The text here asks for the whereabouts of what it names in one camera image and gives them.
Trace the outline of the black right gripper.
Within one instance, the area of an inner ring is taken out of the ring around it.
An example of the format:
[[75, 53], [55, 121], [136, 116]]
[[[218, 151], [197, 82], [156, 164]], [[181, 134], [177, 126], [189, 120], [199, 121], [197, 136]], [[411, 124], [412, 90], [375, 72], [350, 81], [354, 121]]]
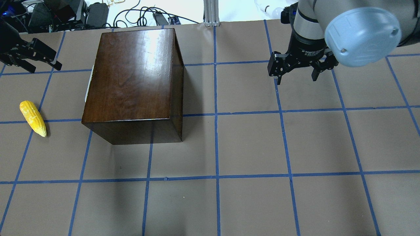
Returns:
[[277, 85], [281, 84], [282, 76], [293, 70], [297, 63], [311, 62], [313, 72], [311, 78], [317, 81], [319, 74], [332, 70], [339, 62], [332, 52], [326, 53], [326, 59], [321, 62], [327, 48], [324, 38], [307, 39], [298, 33], [292, 33], [286, 54], [272, 52], [267, 65], [268, 76], [276, 77]]

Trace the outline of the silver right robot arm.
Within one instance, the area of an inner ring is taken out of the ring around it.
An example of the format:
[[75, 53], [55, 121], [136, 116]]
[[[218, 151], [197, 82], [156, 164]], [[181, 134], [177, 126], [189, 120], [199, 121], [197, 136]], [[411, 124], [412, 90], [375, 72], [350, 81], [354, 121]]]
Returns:
[[269, 76], [312, 67], [312, 80], [342, 64], [366, 66], [419, 42], [418, 0], [299, 0], [281, 13], [291, 26], [287, 51], [274, 51]]

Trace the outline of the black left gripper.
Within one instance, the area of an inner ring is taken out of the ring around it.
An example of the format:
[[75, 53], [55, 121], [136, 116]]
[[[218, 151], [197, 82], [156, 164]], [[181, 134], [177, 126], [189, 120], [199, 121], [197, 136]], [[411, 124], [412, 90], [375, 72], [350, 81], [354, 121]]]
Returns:
[[[3, 19], [0, 20], [0, 54], [1, 62], [7, 66], [21, 67], [29, 73], [35, 73], [36, 67], [33, 64], [15, 56], [9, 55], [9, 51], [19, 45], [23, 40], [19, 32], [9, 25]], [[27, 42], [22, 48], [21, 56], [24, 59], [31, 59], [47, 63], [55, 70], [62, 69], [62, 63], [57, 61], [57, 52], [42, 42], [40, 39], [33, 38], [31, 42]]]

